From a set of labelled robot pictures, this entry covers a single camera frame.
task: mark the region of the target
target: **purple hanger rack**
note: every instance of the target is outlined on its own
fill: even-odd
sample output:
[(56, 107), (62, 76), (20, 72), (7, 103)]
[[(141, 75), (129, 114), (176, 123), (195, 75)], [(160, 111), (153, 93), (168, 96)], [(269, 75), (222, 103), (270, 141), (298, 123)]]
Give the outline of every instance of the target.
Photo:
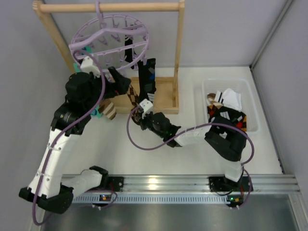
[[(73, 53), (77, 49), (82, 49), (86, 46), (91, 46), (93, 48), (93, 55), (95, 56), (104, 56), (104, 61), (106, 66), (110, 66), (112, 59), (107, 59), (106, 55), (117, 53), (120, 63), (123, 63), (125, 60), (125, 56), (121, 55), (120, 53), (122, 51), (132, 49), (133, 54), (136, 48), (141, 47), (141, 53), (140, 54), (134, 54), (133, 55), (133, 61), (122, 65), (119, 68), (117, 68), (117, 71), (123, 71), (127, 68), (130, 68), (134, 66), (134, 68), (137, 68), (137, 62), (139, 60), (142, 60), (143, 62), (146, 62), (146, 56), (145, 53), (149, 48), (149, 33), (145, 25), (137, 18), (127, 15), (127, 14), (103, 14), (99, 10), (99, 1), (96, 1), (96, 14), (97, 17), (93, 18), (92, 20), (85, 23), (73, 36), (71, 43), (69, 44), (69, 49), (71, 53)], [(111, 19), (112, 25), (108, 27), (106, 23), (106, 19)], [(119, 28), (120, 23), (116, 23), (115, 19), (125, 20), (125, 27)], [(128, 20), (132, 21), (133, 23), (128, 26)], [(100, 29), (96, 31), (95, 33), (91, 35), (84, 35), (83, 31), (89, 27), (90, 25), (99, 22)], [(106, 37), (110, 36), (114, 40), (116, 40), (118, 43), (121, 42), (120, 34), (124, 34), (126, 37), (133, 39), (136, 36), (140, 36), (142, 39), (141, 42), (136, 42), (131, 45), (127, 46), (121, 46), (114, 49), (108, 49), (104, 51), (94, 51), (95, 47), (93, 45), (94, 41), (99, 41), (100, 43), (108, 46), (108, 42)], [(83, 59), (85, 55), (78, 54), (76, 57), (77, 59)]]

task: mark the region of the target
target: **white cloth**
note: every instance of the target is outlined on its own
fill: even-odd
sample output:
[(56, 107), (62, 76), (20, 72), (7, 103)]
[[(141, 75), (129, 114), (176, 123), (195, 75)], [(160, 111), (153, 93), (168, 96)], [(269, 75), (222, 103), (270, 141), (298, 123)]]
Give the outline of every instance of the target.
[(231, 88), (226, 89), (223, 93), (218, 90), (214, 100), (225, 107), (242, 111), (241, 94), (236, 93)]

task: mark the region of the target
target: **gray floor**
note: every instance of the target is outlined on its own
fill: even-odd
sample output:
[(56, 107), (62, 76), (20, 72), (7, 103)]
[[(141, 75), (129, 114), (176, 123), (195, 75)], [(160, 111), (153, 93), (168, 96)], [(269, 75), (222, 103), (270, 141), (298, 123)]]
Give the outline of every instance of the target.
[(251, 196), (240, 210), (225, 205), (72, 205), (43, 231), (296, 231), (287, 196)]

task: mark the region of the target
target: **wooden base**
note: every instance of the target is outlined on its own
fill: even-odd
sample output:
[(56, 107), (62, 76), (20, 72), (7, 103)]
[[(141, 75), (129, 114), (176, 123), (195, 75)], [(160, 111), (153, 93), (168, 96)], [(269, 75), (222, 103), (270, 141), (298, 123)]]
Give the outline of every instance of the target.
[[(175, 100), (172, 100), (173, 78), (157, 77), (156, 92), (154, 98), (154, 112), (163, 112), (164, 114), (179, 113), (179, 91), (176, 91)], [(131, 83), (139, 94), (139, 80), (137, 77), (131, 78)], [(129, 114), (132, 105), (127, 95), (117, 96), (111, 101), (115, 104), (116, 112), (120, 114)]]

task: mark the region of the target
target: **perforated metal strip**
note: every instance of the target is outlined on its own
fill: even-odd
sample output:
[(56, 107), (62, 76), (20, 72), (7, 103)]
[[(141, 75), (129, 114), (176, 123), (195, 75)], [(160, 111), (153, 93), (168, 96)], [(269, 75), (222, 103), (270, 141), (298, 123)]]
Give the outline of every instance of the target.
[[(106, 204), (108, 202), (101, 201), (102, 194), (84, 193), (76, 197), (73, 203), (95, 203)], [(116, 204), (227, 204), (226, 196), (216, 196), (209, 194), (124, 194), (118, 193)]]

